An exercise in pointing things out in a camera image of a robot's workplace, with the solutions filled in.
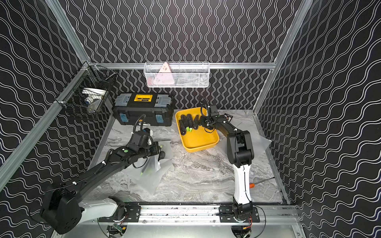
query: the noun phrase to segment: black box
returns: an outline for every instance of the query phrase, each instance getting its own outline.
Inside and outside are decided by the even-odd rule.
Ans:
[[[172,99],[168,94],[122,93],[116,98],[112,111],[121,125],[134,125],[142,114],[146,115],[144,124],[147,126],[172,125]]]

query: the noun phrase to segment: black wavy wallpaper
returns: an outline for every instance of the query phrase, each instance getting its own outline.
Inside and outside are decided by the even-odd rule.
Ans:
[[[0,166],[80,66],[45,0],[0,1]]]
[[[42,202],[38,197],[49,184],[86,172],[109,116],[105,106],[94,121],[76,121],[61,111],[0,193],[1,238],[51,237],[53,229],[29,214],[36,219]]]
[[[381,1],[315,0],[259,112],[310,238],[381,237]]]
[[[81,66],[45,0],[0,1],[1,165]],[[42,194],[52,182],[86,171],[109,118],[78,122],[61,112],[0,191],[0,238],[49,238],[36,224]]]
[[[301,0],[59,0],[93,62],[274,62]]]
[[[219,109],[253,109],[268,69],[211,70],[207,88],[149,88],[143,70],[121,70],[110,93],[115,98],[126,92],[168,93],[175,109],[199,107],[198,95],[216,104]]]

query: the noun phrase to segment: white wire basket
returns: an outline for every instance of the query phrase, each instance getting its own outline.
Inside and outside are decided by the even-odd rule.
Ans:
[[[146,62],[144,76],[150,88],[207,88],[209,62],[167,62],[170,73],[159,73],[165,62]]]

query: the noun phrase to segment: plastic sheet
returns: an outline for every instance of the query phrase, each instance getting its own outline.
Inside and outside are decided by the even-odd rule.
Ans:
[[[147,176],[142,176],[139,180],[132,179],[132,181],[141,186],[147,192],[154,194],[163,175],[169,170],[174,170],[172,160],[167,160],[161,163],[160,167],[161,168],[155,173],[148,174]]]
[[[255,159],[258,156],[260,156],[266,150],[266,148],[271,143],[271,140],[268,140],[268,139],[260,136],[259,133],[252,128],[248,128],[247,130],[250,132],[251,142],[253,144],[254,159]],[[220,149],[220,151],[227,156],[227,139],[226,139],[226,137],[223,137],[223,139],[220,140],[220,142],[218,142],[216,147],[218,147]]]
[[[163,175],[170,169],[174,169],[172,164],[173,152],[170,145],[171,141],[160,141],[158,144],[162,146],[161,151],[165,152],[164,159],[158,161],[159,155],[150,156],[147,162],[146,159],[140,158],[133,166],[123,170],[123,173],[127,174],[134,183],[138,184],[149,193],[153,194],[156,191],[157,186],[160,183]]]

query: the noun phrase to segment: gray marble table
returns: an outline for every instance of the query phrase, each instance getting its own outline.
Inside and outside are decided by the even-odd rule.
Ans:
[[[257,131],[251,110],[221,110],[220,113],[233,115],[231,123],[251,133]],[[99,161],[102,161],[109,149],[127,144],[133,126],[120,125],[115,121],[107,142],[103,147]],[[154,194],[134,184],[123,172],[116,173],[94,189],[85,201],[101,200],[116,196],[123,201],[147,202],[194,202],[223,203],[232,202],[234,194],[234,171],[226,154],[218,145],[214,148],[188,153],[182,146],[178,128],[173,119],[172,126],[152,126],[153,139],[171,141],[173,151],[172,171],[162,178]],[[266,154],[256,155],[250,169],[250,182],[273,177]],[[250,189],[255,202],[282,202],[280,189],[274,179],[256,185]]]

